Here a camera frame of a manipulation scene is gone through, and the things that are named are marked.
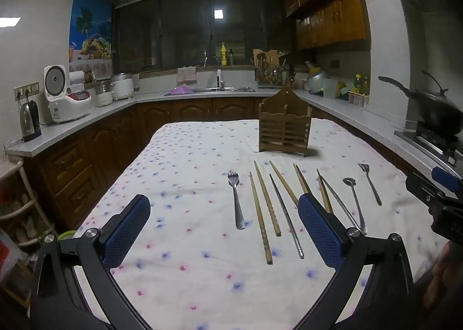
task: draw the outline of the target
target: window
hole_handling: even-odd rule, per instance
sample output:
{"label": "window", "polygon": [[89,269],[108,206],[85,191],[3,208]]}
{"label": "window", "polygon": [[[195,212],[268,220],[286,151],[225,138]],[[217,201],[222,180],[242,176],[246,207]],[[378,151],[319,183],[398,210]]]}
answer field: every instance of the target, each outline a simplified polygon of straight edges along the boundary
{"label": "window", "polygon": [[235,65],[250,65],[253,49],[286,45],[283,0],[143,0],[114,13],[115,72],[203,65],[221,46]]}

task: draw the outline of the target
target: ceiling light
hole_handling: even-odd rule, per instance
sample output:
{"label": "ceiling light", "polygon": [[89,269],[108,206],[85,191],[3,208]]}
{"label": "ceiling light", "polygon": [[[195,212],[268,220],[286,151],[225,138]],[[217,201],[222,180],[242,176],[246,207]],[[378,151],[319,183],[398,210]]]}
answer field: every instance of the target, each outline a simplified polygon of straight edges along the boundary
{"label": "ceiling light", "polygon": [[222,10],[214,10],[214,19],[223,19],[224,12]]}
{"label": "ceiling light", "polygon": [[0,18],[1,27],[14,27],[18,24],[20,18]]}

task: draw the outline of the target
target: tablecloth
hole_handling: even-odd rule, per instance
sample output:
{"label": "tablecloth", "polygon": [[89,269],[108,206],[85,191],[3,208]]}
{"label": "tablecloth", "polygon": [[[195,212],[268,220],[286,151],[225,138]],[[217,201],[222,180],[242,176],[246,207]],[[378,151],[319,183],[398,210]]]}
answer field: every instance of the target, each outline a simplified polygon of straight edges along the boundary
{"label": "tablecloth", "polygon": [[[316,157],[258,152],[258,121],[180,122],[163,126],[92,210],[76,236],[102,227],[138,193],[147,196],[151,215],[122,265],[111,271],[125,295],[154,329],[289,330],[309,310],[332,277],[300,221],[296,207],[274,175],[277,166],[297,196],[302,194],[295,162],[322,203],[316,169],[358,221],[351,188],[355,178],[368,236],[397,232],[404,240],[414,277],[431,265],[445,239],[434,234],[427,207],[407,192],[405,175],[369,144],[329,120],[313,119],[309,147]],[[259,164],[282,229],[276,237],[257,180]],[[376,204],[358,163],[370,165],[370,177],[383,201]],[[234,222],[227,172],[239,173],[238,196],[246,228]],[[262,246],[249,172],[258,190],[273,264]],[[299,259],[284,214],[269,179],[274,177],[305,253]],[[332,198],[334,213],[350,222]],[[349,316],[363,291],[364,268],[340,319]],[[105,318],[78,271],[94,314]]]}

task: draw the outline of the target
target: screw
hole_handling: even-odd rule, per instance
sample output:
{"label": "screw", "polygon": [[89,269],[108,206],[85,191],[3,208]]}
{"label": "screw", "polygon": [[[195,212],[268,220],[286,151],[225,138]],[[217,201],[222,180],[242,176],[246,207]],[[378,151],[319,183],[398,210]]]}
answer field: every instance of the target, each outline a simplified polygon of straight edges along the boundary
{"label": "screw", "polygon": [[350,237],[358,237],[360,236],[360,231],[357,228],[349,228],[347,233]]}
{"label": "screw", "polygon": [[85,231],[86,237],[93,237],[98,233],[98,228],[89,228]]}
{"label": "screw", "polygon": [[394,241],[397,241],[397,242],[402,241],[401,236],[400,236],[399,234],[397,234],[397,233],[393,233],[393,234],[392,234],[392,239],[393,239]]}
{"label": "screw", "polygon": [[48,234],[45,236],[45,239],[43,241],[45,241],[48,244],[49,242],[52,242],[54,239],[55,236],[53,234]]}

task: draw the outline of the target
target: chopstick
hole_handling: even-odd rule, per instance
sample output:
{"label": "chopstick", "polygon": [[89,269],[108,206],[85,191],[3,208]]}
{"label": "chopstick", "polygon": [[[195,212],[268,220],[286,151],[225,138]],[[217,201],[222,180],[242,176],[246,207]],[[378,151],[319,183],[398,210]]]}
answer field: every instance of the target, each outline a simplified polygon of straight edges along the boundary
{"label": "chopstick", "polygon": [[296,176],[299,179],[300,186],[302,187],[302,191],[304,193],[312,193],[310,191],[309,185],[307,185],[307,181],[304,178],[304,176],[302,175],[302,172],[300,171],[299,167],[295,163],[293,163],[293,167],[294,167],[294,169],[296,171]]}
{"label": "chopstick", "polygon": [[249,172],[249,178],[251,179],[252,195],[254,196],[254,203],[256,205],[256,212],[258,213],[259,227],[261,229],[261,236],[263,242],[263,249],[265,251],[265,259],[267,264],[271,265],[273,263],[272,253],[270,252],[269,240],[267,238],[267,232],[265,231],[265,224],[263,223],[262,211],[259,204],[258,193],[256,191],[256,186],[254,185],[254,180],[252,179],[252,173]]}
{"label": "chopstick", "polygon": [[291,235],[293,235],[293,240],[294,240],[294,243],[296,244],[297,252],[299,253],[299,258],[304,259],[304,252],[302,251],[302,247],[300,246],[299,238],[297,237],[296,231],[293,226],[293,222],[291,221],[291,218],[289,217],[288,210],[286,210],[286,206],[283,202],[280,192],[278,191],[278,188],[276,187],[276,184],[275,184],[275,181],[273,180],[272,175],[270,175],[270,180],[272,180],[272,184],[273,184],[273,187],[275,188],[276,196],[278,197],[278,200],[282,206],[286,221],[288,222]]}
{"label": "chopstick", "polygon": [[280,179],[280,181],[282,182],[283,186],[285,187],[286,191],[288,192],[289,196],[291,197],[291,199],[293,200],[293,202],[295,203],[296,207],[298,206],[298,200],[297,200],[297,197],[294,195],[293,191],[291,190],[291,188],[289,187],[288,183],[285,181],[285,179],[283,178],[283,176],[281,175],[281,173],[278,171],[278,169],[276,169],[276,167],[274,166],[274,164],[269,160],[269,163],[270,165],[273,167],[273,170],[275,171],[276,175],[278,176],[278,178]]}
{"label": "chopstick", "polygon": [[352,217],[352,214],[349,212],[349,210],[347,209],[347,207],[344,205],[343,201],[341,201],[341,198],[339,198],[339,196],[336,194],[336,192],[333,190],[333,188],[330,186],[330,184],[328,183],[328,181],[325,180],[325,178],[323,176],[320,175],[320,179],[323,180],[325,182],[325,184],[327,185],[328,189],[330,190],[331,194],[336,198],[337,200],[337,203],[339,203],[339,205],[341,206],[341,209],[343,209],[344,213],[346,213],[347,217],[349,218],[350,222],[352,223],[352,225],[357,228],[360,232],[362,232],[360,230],[360,227],[358,226],[357,222],[355,221],[355,219]]}
{"label": "chopstick", "polygon": [[323,200],[323,204],[325,205],[326,212],[333,213],[333,208],[331,207],[330,198],[328,197],[328,193],[326,192],[325,184],[323,183],[322,177],[320,172],[317,169],[317,173],[319,175],[319,186],[321,191],[321,198]]}
{"label": "chopstick", "polygon": [[265,187],[265,182],[263,182],[263,178],[262,178],[262,175],[260,174],[259,166],[255,160],[254,160],[254,167],[256,167],[256,171],[258,173],[258,178],[259,178],[259,182],[261,183],[263,197],[265,198],[265,203],[267,203],[267,207],[269,208],[270,218],[272,219],[272,223],[273,223],[273,229],[275,230],[275,234],[277,236],[281,236],[282,232],[280,230],[280,226],[278,225],[275,212],[273,211],[273,206],[272,206],[272,202],[270,201],[269,192],[267,191],[267,188]]}

